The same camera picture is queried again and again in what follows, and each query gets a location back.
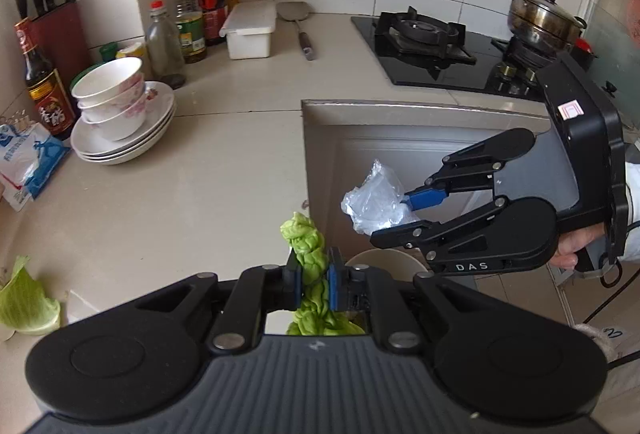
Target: bottle label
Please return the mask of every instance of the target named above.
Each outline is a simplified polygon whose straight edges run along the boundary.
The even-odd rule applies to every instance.
[[[31,99],[36,102],[36,110],[42,124],[52,134],[60,134],[73,125],[76,120],[65,88],[60,81],[58,70],[29,89]]]
[[[205,11],[203,18],[205,39],[215,40],[220,38],[220,30],[226,20],[226,7]]]
[[[180,46],[183,56],[198,54],[204,47],[204,24],[202,14],[189,20],[176,22],[180,32]]]
[[[34,38],[31,35],[31,21],[29,19],[21,20],[14,27],[15,34],[18,36],[18,41],[22,48],[22,54],[27,54],[36,46]]]

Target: metal spatula head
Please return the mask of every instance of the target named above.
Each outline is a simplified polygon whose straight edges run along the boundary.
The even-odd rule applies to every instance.
[[[278,16],[289,22],[304,20],[309,16],[309,4],[306,2],[278,2],[276,9]]]

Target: bowl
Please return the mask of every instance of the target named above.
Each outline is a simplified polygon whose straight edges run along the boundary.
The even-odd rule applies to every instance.
[[[107,101],[96,105],[87,105],[79,101],[78,109],[82,111],[87,121],[98,122],[117,116],[120,112],[128,109],[145,92],[145,81],[140,81]]]
[[[84,75],[71,94],[84,106],[95,106],[133,87],[142,75],[142,60],[135,56],[118,58]]]
[[[80,117],[89,125],[91,131],[97,132],[110,141],[117,141],[131,136],[145,122],[145,104],[146,92],[143,92],[133,105],[112,118],[102,121],[88,121],[84,112]]]
[[[368,249],[351,257],[346,263],[347,266],[354,264],[367,264],[385,269],[395,280],[406,282],[411,282],[416,273],[427,271],[427,268],[419,260],[397,249]]]

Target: stainless steel pot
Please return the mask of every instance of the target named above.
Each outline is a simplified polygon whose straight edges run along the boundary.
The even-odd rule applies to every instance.
[[[507,23],[511,33],[546,54],[570,48],[587,27],[556,0],[511,0]]]

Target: pot handle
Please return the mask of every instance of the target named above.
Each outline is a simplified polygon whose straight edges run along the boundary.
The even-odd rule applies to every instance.
[[[583,29],[587,29],[587,22],[585,22],[584,19],[581,19],[580,17],[574,17],[576,20],[578,20],[578,22],[580,22],[580,25],[582,26]]]

